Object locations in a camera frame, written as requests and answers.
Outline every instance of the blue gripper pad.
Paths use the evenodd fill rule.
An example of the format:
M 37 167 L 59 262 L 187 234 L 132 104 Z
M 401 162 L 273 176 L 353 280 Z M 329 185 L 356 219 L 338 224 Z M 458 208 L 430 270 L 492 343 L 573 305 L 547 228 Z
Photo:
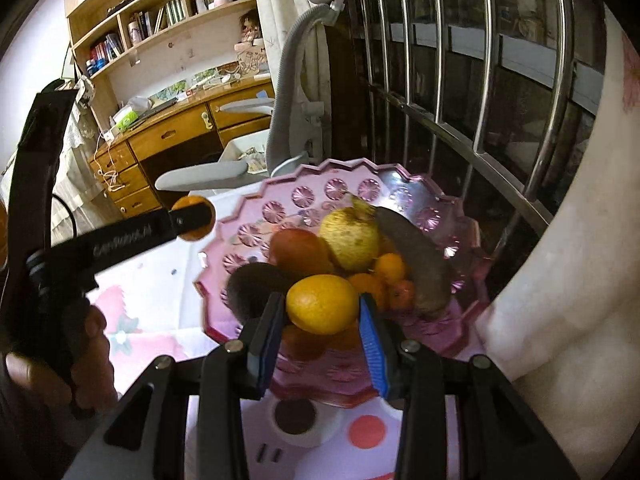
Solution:
M 389 382 L 386 376 L 386 358 L 383 351 L 380 336 L 378 335 L 378 327 L 374 321 L 370 306 L 376 309 L 376 304 L 369 294 L 360 296 L 360 339 L 362 340 L 362 348 L 367 359 L 367 367 L 369 367 L 369 375 L 371 375 L 371 383 L 378 391 L 380 397 L 386 398 L 389 392 Z

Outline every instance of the red dot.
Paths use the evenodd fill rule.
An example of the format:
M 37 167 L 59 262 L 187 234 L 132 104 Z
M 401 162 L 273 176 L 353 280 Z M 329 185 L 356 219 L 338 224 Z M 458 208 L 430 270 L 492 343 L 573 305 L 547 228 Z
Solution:
M 386 434 L 386 426 L 375 415 L 362 415 L 354 420 L 349 427 L 349 440 L 360 449 L 376 447 Z

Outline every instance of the metal screw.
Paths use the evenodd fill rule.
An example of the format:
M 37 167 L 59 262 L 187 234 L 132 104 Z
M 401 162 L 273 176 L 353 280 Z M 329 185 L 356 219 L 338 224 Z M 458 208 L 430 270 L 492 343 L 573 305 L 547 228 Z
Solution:
M 486 355 L 474 355 L 471 359 L 471 363 L 476 368 L 480 368 L 481 370 L 487 370 L 491 368 L 491 359 L 489 359 Z
M 171 359 L 168 355 L 161 355 L 158 359 L 156 359 L 156 370 L 164 370 L 171 366 Z
M 225 343 L 225 350 L 230 354 L 239 352 L 244 348 L 244 343 L 239 339 L 232 339 Z
M 405 339 L 400 343 L 400 348 L 408 354 L 415 354 L 420 349 L 420 343 L 415 339 Z

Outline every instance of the metal railing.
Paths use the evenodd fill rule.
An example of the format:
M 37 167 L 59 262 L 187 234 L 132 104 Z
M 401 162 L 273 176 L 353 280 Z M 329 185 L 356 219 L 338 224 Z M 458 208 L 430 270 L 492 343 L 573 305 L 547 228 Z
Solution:
M 400 0 L 402 10 L 403 43 L 404 43 L 404 96 L 393 93 L 389 85 L 389 58 L 388 47 L 385 44 L 391 39 L 390 24 L 387 16 L 385 0 L 378 0 L 380 8 L 380 38 L 383 48 L 383 85 L 374 82 L 372 70 L 372 27 L 369 21 L 369 2 L 360 0 L 362 8 L 364 39 L 366 45 L 366 84 L 369 89 L 370 103 L 372 108 L 372 126 L 375 120 L 373 117 L 374 94 L 379 95 L 385 103 L 399 108 L 406 116 L 403 163 L 406 164 L 406 153 L 408 143 L 409 121 L 415 120 L 425 126 L 433 133 L 433 143 L 431 146 L 431 158 L 429 172 L 433 171 L 436 147 L 439 142 L 444 142 L 452 147 L 459 155 L 468 162 L 468 169 L 463 183 L 463 198 L 466 197 L 471 182 L 473 172 L 477 171 L 489 181 L 501 195 L 511 203 L 515 213 L 502 232 L 498 241 L 494 256 L 498 256 L 509 236 L 513 233 L 516 225 L 522 217 L 535 230 L 538 235 L 542 235 L 551 222 L 553 215 L 538 199 L 538 191 L 548 169 L 551 156 L 553 155 L 555 140 L 558 138 L 562 119 L 567 107 L 567 101 L 572 91 L 572 75 L 574 66 L 574 45 L 573 45 L 573 15 L 572 0 L 558 0 L 557 5 L 557 30 L 558 45 L 556 53 L 556 64 L 552 86 L 551 106 L 546 123 L 543 129 L 543 137 L 536 153 L 533 169 L 526 182 L 521 182 L 505 168 L 498 160 L 484 150 L 484 135 L 489 117 L 490 102 L 494 88 L 495 73 L 498 65 L 500 49 L 499 35 L 497 31 L 497 11 L 495 0 L 484 0 L 484 63 L 481 86 L 481 99 L 479 107 L 478 122 L 474 129 L 473 139 L 469 139 L 459 130 L 446 123 L 443 119 L 444 108 L 444 75 L 445 75 L 445 52 L 447 50 L 447 38 L 449 30 L 445 24 L 444 0 L 434 1 L 435 25 L 436 25 L 436 63 L 434 74 L 434 113 L 430 113 L 414 102 L 414 70 L 412 69 L 414 58 L 412 45 L 414 44 L 414 24 L 411 16 L 411 0 Z M 350 2 L 352 32 L 357 38 L 357 15 L 353 9 L 354 2 Z M 389 136 L 389 111 L 386 113 L 386 136 L 388 146 Z

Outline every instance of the pink scalloped tray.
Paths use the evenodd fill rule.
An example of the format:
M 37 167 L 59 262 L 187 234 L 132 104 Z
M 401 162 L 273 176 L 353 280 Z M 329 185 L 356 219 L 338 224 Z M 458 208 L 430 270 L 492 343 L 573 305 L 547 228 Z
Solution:
M 214 240 L 204 249 L 206 268 L 195 285 L 204 298 L 204 331 L 222 343 L 238 337 L 241 326 L 226 307 L 229 275 L 248 262 L 265 262 L 274 232 L 290 227 L 318 232 L 322 218 L 351 205 L 349 193 L 398 211 L 423 230 L 456 269 L 446 312 L 426 321 L 413 314 L 388 314 L 409 338 L 444 356 L 458 354 L 468 341 L 469 324 L 488 305 L 484 277 L 491 260 L 479 247 L 478 224 L 464 216 L 462 201 L 446 196 L 427 176 L 411 176 L 402 166 L 377 166 L 366 159 L 326 160 L 264 181 L 260 191 L 242 197 L 235 212 L 216 222 Z M 376 395 L 361 349 L 329 349 L 302 362 L 280 355 L 271 383 L 280 398 L 306 397 L 351 408 Z

